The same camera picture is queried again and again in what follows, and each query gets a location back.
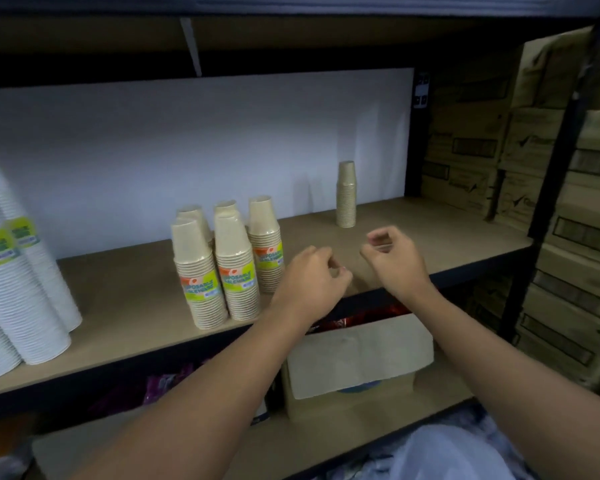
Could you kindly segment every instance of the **white wall panel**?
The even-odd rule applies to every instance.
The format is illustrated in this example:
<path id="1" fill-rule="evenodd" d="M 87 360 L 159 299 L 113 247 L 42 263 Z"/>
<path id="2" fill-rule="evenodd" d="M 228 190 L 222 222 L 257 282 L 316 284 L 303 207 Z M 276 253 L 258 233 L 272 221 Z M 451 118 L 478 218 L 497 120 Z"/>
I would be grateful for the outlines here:
<path id="1" fill-rule="evenodd" d="M 412 69 L 0 89 L 0 165 L 56 257 L 169 237 L 175 209 L 270 194 L 279 217 L 401 196 Z"/>

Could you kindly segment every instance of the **person's right hand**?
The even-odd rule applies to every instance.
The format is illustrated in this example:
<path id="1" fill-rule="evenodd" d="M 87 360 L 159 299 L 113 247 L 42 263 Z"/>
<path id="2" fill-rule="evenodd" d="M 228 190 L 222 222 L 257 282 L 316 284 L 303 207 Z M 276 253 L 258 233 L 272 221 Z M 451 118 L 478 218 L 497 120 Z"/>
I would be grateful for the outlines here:
<path id="1" fill-rule="evenodd" d="M 367 240 L 360 254 L 375 270 L 386 290 L 406 306 L 418 293 L 433 287 L 415 243 L 397 227 L 371 231 Z"/>

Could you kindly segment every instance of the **upper shelf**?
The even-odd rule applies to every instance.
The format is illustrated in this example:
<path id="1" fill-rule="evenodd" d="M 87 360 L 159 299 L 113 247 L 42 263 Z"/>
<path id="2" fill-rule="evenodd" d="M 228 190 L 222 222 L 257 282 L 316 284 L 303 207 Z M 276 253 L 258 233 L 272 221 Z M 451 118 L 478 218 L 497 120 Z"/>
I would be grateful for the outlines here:
<path id="1" fill-rule="evenodd" d="M 0 0 L 0 13 L 596 17 L 600 0 Z"/>
<path id="2" fill-rule="evenodd" d="M 421 198 L 359 205 L 358 222 L 349 229 L 336 226 L 334 210 L 280 220 L 287 261 L 309 245 L 331 246 L 340 263 L 353 272 L 346 296 L 364 299 L 350 298 L 356 304 L 348 311 L 343 307 L 344 314 L 379 306 L 377 300 L 360 295 L 382 285 L 359 250 L 369 231 L 391 224 L 416 242 L 433 281 L 439 285 L 440 279 L 450 284 L 445 278 L 448 273 L 457 275 L 454 282 L 476 278 L 488 270 L 476 264 L 494 260 L 497 264 L 501 256 L 512 255 L 531 243 L 520 231 Z M 72 332 L 72 345 L 60 357 L 40 365 L 20 365 L 0 377 L 0 393 L 251 323 L 229 320 L 212 330 L 193 325 L 173 265 L 170 241 L 68 258 L 60 265 L 84 322 Z M 263 295 L 263 305 L 269 300 Z"/>

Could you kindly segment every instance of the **shelf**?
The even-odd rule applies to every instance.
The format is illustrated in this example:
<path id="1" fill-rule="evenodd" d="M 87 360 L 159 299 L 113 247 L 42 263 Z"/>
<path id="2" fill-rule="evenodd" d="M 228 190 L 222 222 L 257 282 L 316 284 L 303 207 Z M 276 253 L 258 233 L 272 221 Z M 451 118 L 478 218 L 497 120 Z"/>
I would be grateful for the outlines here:
<path id="1" fill-rule="evenodd" d="M 311 244 L 332 246 L 341 264 L 353 272 L 346 293 L 351 298 L 336 307 L 341 317 L 381 306 L 375 294 L 392 299 L 359 254 L 366 233 L 389 224 L 417 243 L 434 282 L 476 278 L 491 269 L 489 263 L 495 266 L 502 257 L 515 257 L 531 243 L 517 230 L 419 198 L 360 205 L 358 223 L 350 229 L 335 225 L 333 210 L 280 220 L 287 261 Z M 72 332 L 72 345 L 60 357 L 40 365 L 20 365 L 0 377 L 0 394 L 250 323 L 229 321 L 206 331 L 193 325 L 170 241 L 68 258 L 60 265 L 84 322 Z M 263 295 L 264 306 L 269 300 Z M 202 346 L 202 342 L 191 345 Z"/>
<path id="2" fill-rule="evenodd" d="M 224 480 L 280 480 L 304 472 L 471 396 L 446 357 L 436 355 L 432 365 L 417 373 L 412 394 L 330 411 L 296 423 L 281 411 L 250 427 Z M 40 439 L 34 444 L 40 468 L 48 480 L 65 480 L 82 458 L 113 437 L 135 415 L 133 411 L 123 413 Z"/>
<path id="3" fill-rule="evenodd" d="M 0 13 L 583 17 L 600 0 L 0 0 Z"/>

